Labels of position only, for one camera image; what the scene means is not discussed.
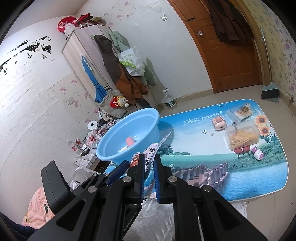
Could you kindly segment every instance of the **stuffed toy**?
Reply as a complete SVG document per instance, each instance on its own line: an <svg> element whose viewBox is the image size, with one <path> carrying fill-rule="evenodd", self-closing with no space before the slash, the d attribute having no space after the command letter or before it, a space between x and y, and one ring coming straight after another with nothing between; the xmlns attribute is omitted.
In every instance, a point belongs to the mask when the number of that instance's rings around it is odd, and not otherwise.
<svg viewBox="0 0 296 241"><path fill-rule="evenodd" d="M118 107L128 107L129 104L126 103L128 100L124 96L114 96L113 99L110 102L110 106L112 108L118 108Z"/></svg>
<svg viewBox="0 0 296 241"><path fill-rule="evenodd" d="M261 159L264 157L263 152L258 149L257 146L254 146L254 148L251 150L251 153L254 155L254 158L258 161L261 161Z"/></svg>
<svg viewBox="0 0 296 241"><path fill-rule="evenodd" d="M107 112L105 112L105 114L103 114L103 120L108 122L110 120L113 120L114 118L112 116L110 116Z"/></svg>

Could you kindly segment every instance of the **printed sunflower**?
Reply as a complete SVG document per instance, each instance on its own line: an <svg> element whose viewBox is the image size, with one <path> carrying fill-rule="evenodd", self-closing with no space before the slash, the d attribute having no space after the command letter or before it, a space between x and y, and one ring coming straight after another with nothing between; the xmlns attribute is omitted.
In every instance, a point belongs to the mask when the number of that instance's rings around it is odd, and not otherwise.
<svg viewBox="0 0 296 241"><path fill-rule="evenodd" d="M260 131L260 135L263 137L267 137L270 134L270 130L267 125L259 125L258 129Z"/></svg>
<svg viewBox="0 0 296 241"><path fill-rule="evenodd" d="M267 123L267 117L265 115L257 115L257 116L255 116L254 122L255 122L255 124L257 126L266 124Z"/></svg>

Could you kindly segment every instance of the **snack package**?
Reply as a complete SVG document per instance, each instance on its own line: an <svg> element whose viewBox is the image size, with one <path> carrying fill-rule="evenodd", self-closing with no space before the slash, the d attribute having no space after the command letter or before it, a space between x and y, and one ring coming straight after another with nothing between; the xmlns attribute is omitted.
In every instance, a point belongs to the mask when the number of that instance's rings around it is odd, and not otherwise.
<svg viewBox="0 0 296 241"><path fill-rule="evenodd" d="M145 172L148 170L148 168L151 166L154 157L159 149L159 147L164 143L164 141L168 138L168 136L170 135L167 134L164 138L162 138L162 140L159 143L152 143L148 148L146 148L145 151L143 151L143 154L145 155ZM132 159L131 159L131 165L130 167L133 167L135 165L138 164L139 161L139 154L141 154L140 152L136 152Z"/></svg>
<svg viewBox="0 0 296 241"><path fill-rule="evenodd" d="M243 119L251 116L254 111L251 108L251 104L245 103L242 106L233 107L226 111L226 114L232 121L240 122Z"/></svg>

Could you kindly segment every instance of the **tiled floor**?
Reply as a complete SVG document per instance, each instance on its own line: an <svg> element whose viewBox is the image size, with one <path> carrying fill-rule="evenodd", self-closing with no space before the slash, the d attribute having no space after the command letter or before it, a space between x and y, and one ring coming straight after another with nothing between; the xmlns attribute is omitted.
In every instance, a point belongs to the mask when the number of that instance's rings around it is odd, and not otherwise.
<svg viewBox="0 0 296 241"><path fill-rule="evenodd" d="M296 118L281 99L279 104L262 100L261 90L262 85L257 85L180 102L177 108L163 110L160 116L238 99L252 99L259 104L283 145L289 165L289 176L283 190L247 201L247 218L270 241L278 241L296 213Z"/></svg>

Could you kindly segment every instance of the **wardrobe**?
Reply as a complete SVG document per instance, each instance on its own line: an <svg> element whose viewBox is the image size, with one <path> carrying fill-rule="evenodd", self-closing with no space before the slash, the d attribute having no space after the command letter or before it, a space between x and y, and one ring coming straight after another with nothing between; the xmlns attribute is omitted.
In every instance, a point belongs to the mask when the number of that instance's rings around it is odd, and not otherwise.
<svg viewBox="0 0 296 241"><path fill-rule="evenodd" d="M94 40L95 35L103 35L106 38L111 39L108 31L110 29L103 25L92 25L84 28L77 29L69 35L62 52L68 60L69 64L73 68L74 72L90 94L90 96L95 100L96 97L96 88L92 81L90 80L87 73L84 71L81 58L85 57L93 66L96 67L98 72L97 81L103 87L110 86L112 90L116 90L108 71L103 62L102 54ZM119 51L113 46L113 52L115 55ZM148 87L148 94L144 95L143 98L151 105L153 108L156 107L156 103ZM130 106L127 108L129 113L132 113L136 110L142 109L142 106L139 103L136 103L136 106Z"/></svg>

